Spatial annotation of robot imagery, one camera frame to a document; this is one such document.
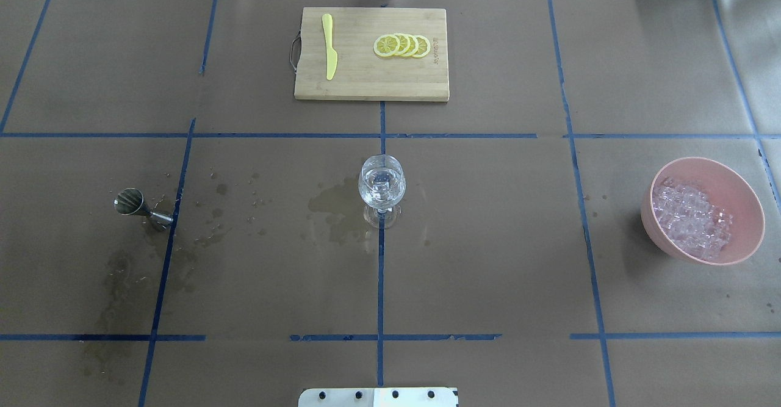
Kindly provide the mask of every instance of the blue tape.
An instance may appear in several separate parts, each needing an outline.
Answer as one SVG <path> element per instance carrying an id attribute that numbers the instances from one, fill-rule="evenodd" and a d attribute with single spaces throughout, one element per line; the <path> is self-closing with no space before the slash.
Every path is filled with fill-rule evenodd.
<path id="1" fill-rule="evenodd" d="M 501 334 L 386 334 L 387 341 L 493 341 L 501 337 Z"/>
<path id="2" fill-rule="evenodd" d="M 206 42 L 203 45 L 203 62 L 201 62 L 201 69 L 198 70 L 199 75 L 203 75 L 206 71 L 206 59 L 209 57 L 209 45 L 212 43 L 212 28 L 214 28 L 214 15 L 217 12 L 217 0 L 212 0 L 212 15 L 209 16 L 209 28 L 206 29 Z"/>
<path id="3" fill-rule="evenodd" d="M 22 76 L 24 76 L 24 71 L 27 69 L 27 63 L 30 62 L 30 55 L 33 53 L 33 46 L 35 45 L 35 41 L 38 38 L 38 34 L 41 32 L 41 26 L 44 23 L 44 17 L 46 16 L 46 11 L 48 10 L 48 5 L 50 2 L 51 0 L 44 1 L 44 7 L 41 9 L 41 15 L 38 16 L 38 23 L 35 25 L 33 37 L 30 39 L 30 44 L 27 46 L 27 53 L 24 54 L 22 66 L 19 68 L 19 74 L 17 74 L 16 82 L 14 82 L 13 89 L 11 90 L 11 97 L 8 98 L 8 104 L 5 105 L 5 112 L 2 115 L 2 120 L 0 120 L 0 132 L 5 130 L 5 124 L 8 123 L 8 117 L 11 114 L 13 101 L 16 99 L 16 93 L 19 90 L 19 85 L 22 84 Z"/>
<path id="4" fill-rule="evenodd" d="M 385 154 L 385 101 L 380 101 L 380 154 Z"/>
<path id="5" fill-rule="evenodd" d="M 750 134 L 572 134 L 575 139 L 754 139 Z"/>
<path id="6" fill-rule="evenodd" d="M 597 269 L 594 266 L 594 252 L 591 249 L 591 233 L 588 228 L 588 218 L 586 218 L 586 204 L 583 201 L 583 185 L 580 182 L 580 168 L 578 168 L 577 149 L 575 149 L 574 130 L 572 130 L 572 118 L 569 112 L 569 101 L 566 92 L 564 92 L 564 67 L 561 63 L 561 49 L 558 43 L 558 31 L 556 30 L 556 17 L 553 9 L 553 0 L 547 0 L 547 10 L 550 14 L 550 31 L 553 34 L 553 46 L 556 54 L 556 65 L 558 69 L 558 82 L 561 87 L 561 103 L 564 105 L 564 114 L 566 114 L 567 134 L 569 136 L 569 152 L 572 156 L 572 170 L 575 174 L 575 187 L 578 193 L 578 206 L 580 207 L 580 220 L 583 223 L 583 238 L 586 240 L 586 254 L 588 254 L 589 268 L 591 269 L 591 292 L 594 297 L 594 310 L 597 314 L 597 327 L 600 334 L 600 346 L 602 347 L 602 366 L 605 370 L 605 384 L 608 389 L 608 401 L 610 407 L 616 407 L 616 395 L 613 391 L 613 373 L 610 370 L 610 357 L 608 355 L 608 341 L 605 339 L 605 322 L 602 318 L 602 304 L 599 298 L 599 284 L 597 283 Z"/>
<path id="7" fill-rule="evenodd" d="M 171 254 L 173 253 L 173 238 L 176 235 L 176 224 L 179 223 L 179 205 L 182 204 L 182 195 L 184 193 L 184 180 L 187 176 L 187 165 L 190 164 L 190 147 L 193 141 L 193 132 L 195 131 L 195 119 L 190 121 L 190 130 L 187 132 L 187 144 L 184 147 L 184 157 L 182 159 L 182 170 L 179 173 L 179 187 L 176 188 L 176 202 L 173 206 L 173 221 L 168 229 L 168 245 L 165 248 L 165 260 L 162 263 L 162 274 L 160 275 L 160 287 L 157 292 L 157 303 L 154 305 L 154 318 L 151 324 L 151 334 L 149 338 L 149 349 L 147 351 L 147 361 L 144 366 L 144 379 L 142 379 L 142 388 L 140 388 L 139 407 L 143 407 L 146 402 L 146 391 L 149 385 L 149 375 L 151 373 L 151 363 L 154 359 L 154 344 L 157 341 L 157 330 L 160 325 L 160 313 L 162 312 L 162 301 L 165 296 L 165 284 L 168 281 L 168 270 L 171 266 Z"/>
<path id="8" fill-rule="evenodd" d="M 149 341 L 149 335 L 122 334 L 0 334 L 0 341 Z"/>
<path id="9" fill-rule="evenodd" d="M 762 165 L 765 166 L 765 174 L 767 174 L 768 181 L 770 182 L 770 188 L 773 192 L 773 197 L 776 201 L 776 207 L 779 210 L 779 213 L 781 213 L 781 196 L 779 196 L 778 187 L 776 185 L 776 177 L 773 176 L 773 172 L 770 169 L 770 164 L 768 162 L 767 152 L 765 152 L 765 147 L 762 145 L 762 139 L 759 135 L 759 129 L 757 128 L 757 123 L 754 121 L 754 113 L 751 110 L 751 106 L 748 104 L 748 97 L 746 96 L 746 90 L 743 86 L 743 80 L 740 79 L 740 74 L 737 73 L 737 65 L 735 64 L 735 58 L 732 54 L 732 49 L 730 47 L 730 42 L 727 40 L 727 34 L 724 30 L 724 24 L 722 23 L 722 14 L 719 11 L 719 2 L 717 0 L 711 0 L 713 3 L 713 11 L 716 16 L 716 23 L 719 26 L 719 34 L 722 36 L 722 43 L 724 45 L 724 50 L 726 51 L 727 58 L 730 59 L 730 68 L 733 71 L 733 75 L 735 76 L 735 81 L 737 82 L 737 88 L 740 93 L 740 100 L 742 100 L 743 105 L 746 109 L 746 113 L 748 114 L 748 121 L 751 125 L 751 132 L 754 133 L 754 140 L 756 140 L 757 148 L 759 149 L 759 152 L 761 153 L 761 159 L 762 159 Z"/>
<path id="10" fill-rule="evenodd" d="M 184 139 L 181 132 L 3 132 L 0 137 L 16 138 L 156 138 Z"/>
<path id="11" fill-rule="evenodd" d="M 465 132 L 415 132 L 415 134 L 386 134 L 386 137 L 394 139 L 536 139 L 536 134 L 465 134 Z"/>
<path id="12" fill-rule="evenodd" d="M 329 134 L 328 132 L 199 132 L 198 139 L 281 138 L 281 139 L 376 139 L 379 134 Z"/>
<path id="13" fill-rule="evenodd" d="M 155 341 L 206 341 L 206 335 L 158 335 Z"/>
<path id="14" fill-rule="evenodd" d="M 605 334 L 608 340 L 685 340 L 697 338 L 781 338 L 781 332 L 623 332 Z M 570 340 L 599 340 L 599 334 L 570 334 Z"/>
<path id="15" fill-rule="evenodd" d="M 501 336 L 501 334 L 383 334 L 383 341 L 493 341 Z M 378 338 L 379 336 L 374 334 L 308 334 L 291 335 L 290 341 L 378 341 Z"/>
<path id="16" fill-rule="evenodd" d="M 291 335 L 290 341 L 377 341 L 374 334 Z"/>
<path id="17" fill-rule="evenodd" d="M 146 392 L 147 392 L 147 388 L 149 387 L 149 376 L 151 375 L 151 362 L 153 361 L 153 357 L 154 357 L 155 345 L 156 345 L 156 341 L 154 340 L 149 341 L 146 364 L 144 365 L 144 379 L 142 379 L 142 390 L 140 390 L 139 393 L 139 407 L 144 407 L 144 404 L 146 403 Z"/>
<path id="18" fill-rule="evenodd" d="M 380 214 L 377 267 L 377 387 L 384 385 L 383 336 L 385 335 L 385 217 Z"/>

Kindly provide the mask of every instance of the glass base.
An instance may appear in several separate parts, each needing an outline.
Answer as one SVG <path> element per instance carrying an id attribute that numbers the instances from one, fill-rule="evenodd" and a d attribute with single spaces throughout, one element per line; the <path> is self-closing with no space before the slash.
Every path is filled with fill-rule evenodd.
<path id="1" fill-rule="evenodd" d="M 380 213 L 379 209 L 374 207 L 363 207 L 363 219 L 366 220 L 375 229 L 387 229 L 393 226 L 401 215 L 401 208 L 398 205 L 391 207 Z"/>

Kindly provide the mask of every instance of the wooden cutting board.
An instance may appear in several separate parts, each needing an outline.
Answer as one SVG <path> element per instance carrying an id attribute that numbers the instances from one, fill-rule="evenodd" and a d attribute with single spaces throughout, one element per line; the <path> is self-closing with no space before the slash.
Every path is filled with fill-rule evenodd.
<path id="1" fill-rule="evenodd" d="M 326 79 L 323 14 L 334 17 L 334 79 Z M 424 35 L 426 57 L 378 57 L 380 35 Z M 450 98 L 447 70 L 447 13 L 444 9 L 394 7 L 304 7 L 296 99 L 327 101 L 433 101 Z"/>

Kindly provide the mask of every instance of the metal jigger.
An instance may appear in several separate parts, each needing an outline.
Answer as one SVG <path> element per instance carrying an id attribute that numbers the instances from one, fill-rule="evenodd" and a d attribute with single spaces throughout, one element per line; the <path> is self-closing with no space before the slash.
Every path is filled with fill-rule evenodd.
<path id="1" fill-rule="evenodd" d="M 173 218 L 170 215 L 149 209 L 149 206 L 144 202 L 144 193 L 133 187 L 128 187 L 128 189 L 121 191 L 117 195 L 117 198 L 114 200 L 114 209 L 120 215 L 147 216 L 154 229 L 159 231 L 167 229 L 173 222 Z"/>

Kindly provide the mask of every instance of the lemon slice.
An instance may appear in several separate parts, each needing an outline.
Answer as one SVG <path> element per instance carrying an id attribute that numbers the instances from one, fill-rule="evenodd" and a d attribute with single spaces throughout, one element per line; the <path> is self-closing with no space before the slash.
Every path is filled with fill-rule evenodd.
<path id="1" fill-rule="evenodd" d="M 418 48 L 415 53 L 412 54 L 412 57 L 424 57 L 429 54 L 429 51 L 431 51 L 431 43 L 428 38 L 423 35 L 415 35 L 415 41 Z"/>
<path id="2" fill-rule="evenodd" d="M 401 48 L 398 49 L 394 56 L 404 56 L 408 51 L 412 50 L 412 35 L 408 34 L 394 34 L 401 41 Z"/>
<path id="3" fill-rule="evenodd" d="M 401 40 L 396 35 L 382 35 L 374 41 L 374 54 L 379 57 L 391 57 L 400 48 Z"/>
<path id="4" fill-rule="evenodd" d="M 416 37 L 417 35 L 407 35 L 407 38 L 409 40 L 409 46 L 407 47 L 407 50 L 404 52 L 396 53 L 396 55 L 402 57 L 410 57 L 413 54 L 415 54 L 416 51 L 418 51 L 418 43 L 419 43 Z"/>

